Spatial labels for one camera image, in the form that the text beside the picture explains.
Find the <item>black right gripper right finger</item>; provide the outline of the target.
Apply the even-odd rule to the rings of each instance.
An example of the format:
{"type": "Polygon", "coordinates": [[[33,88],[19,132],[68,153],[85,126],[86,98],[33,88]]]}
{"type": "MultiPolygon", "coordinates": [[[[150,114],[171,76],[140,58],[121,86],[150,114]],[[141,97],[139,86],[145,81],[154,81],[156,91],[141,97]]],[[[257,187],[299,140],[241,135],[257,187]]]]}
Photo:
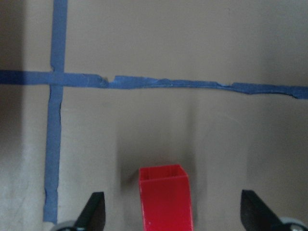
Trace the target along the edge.
{"type": "Polygon", "coordinates": [[[242,190],[240,218],[246,231],[283,231],[284,224],[253,190],[242,190]]]}

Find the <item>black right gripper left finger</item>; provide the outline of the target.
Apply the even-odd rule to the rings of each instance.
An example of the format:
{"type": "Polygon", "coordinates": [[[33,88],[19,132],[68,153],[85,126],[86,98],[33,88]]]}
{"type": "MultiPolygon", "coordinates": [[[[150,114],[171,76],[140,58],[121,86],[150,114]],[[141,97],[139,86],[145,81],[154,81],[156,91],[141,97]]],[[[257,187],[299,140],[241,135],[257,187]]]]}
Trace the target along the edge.
{"type": "Polygon", "coordinates": [[[106,222],[104,192],[94,192],[74,223],[76,231],[103,231],[106,222]]]}

